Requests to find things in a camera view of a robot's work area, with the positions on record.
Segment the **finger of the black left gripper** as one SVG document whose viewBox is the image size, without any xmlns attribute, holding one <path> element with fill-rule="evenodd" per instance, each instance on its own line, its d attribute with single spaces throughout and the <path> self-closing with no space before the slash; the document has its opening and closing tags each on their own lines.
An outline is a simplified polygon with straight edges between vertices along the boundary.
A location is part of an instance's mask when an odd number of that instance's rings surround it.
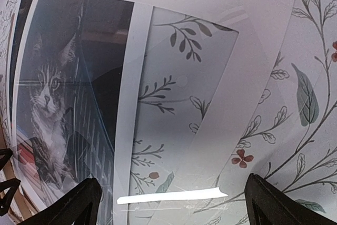
<svg viewBox="0 0 337 225">
<path fill-rule="evenodd" d="M 11 149 L 0 149 L 0 170 L 4 168 L 6 163 L 10 160 L 11 156 Z"/>
<path fill-rule="evenodd" d="M 9 179 L 4 182 L 1 182 L 1 192 L 4 190 L 8 190 L 4 197 L 1 197 L 1 211 L 0 215 L 4 216 L 5 214 L 8 213 L 8 210 L 10 208 L 10 205 L 12 203 L 13 197 L 20 185 L 21 181 L 19 179 Z"/>
</svg>

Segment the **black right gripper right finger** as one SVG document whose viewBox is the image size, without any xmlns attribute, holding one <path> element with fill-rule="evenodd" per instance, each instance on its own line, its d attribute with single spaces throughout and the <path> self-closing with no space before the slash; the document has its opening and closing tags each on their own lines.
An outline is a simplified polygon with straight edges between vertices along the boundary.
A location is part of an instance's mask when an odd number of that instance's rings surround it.
<svg viewBox="0 0 337 225">
<path fill-rule="evenodd" d="M 257 174 L 249 175 L 244 195 L 250 224 L 336 225 L 293 201 Z"/>
</svg>

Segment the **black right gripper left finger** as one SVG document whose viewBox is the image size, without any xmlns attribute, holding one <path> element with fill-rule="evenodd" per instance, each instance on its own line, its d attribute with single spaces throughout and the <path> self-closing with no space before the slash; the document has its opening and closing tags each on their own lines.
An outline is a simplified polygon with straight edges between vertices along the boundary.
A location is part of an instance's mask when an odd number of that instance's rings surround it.
<svg viewBox="0 0 337 225">
<path fill-rule="evenodd" d="M 97 223 L 102 188 L 96 178 L 87 178 L 50 207 L 21 224 L 91 224 Z"/>
</svg>

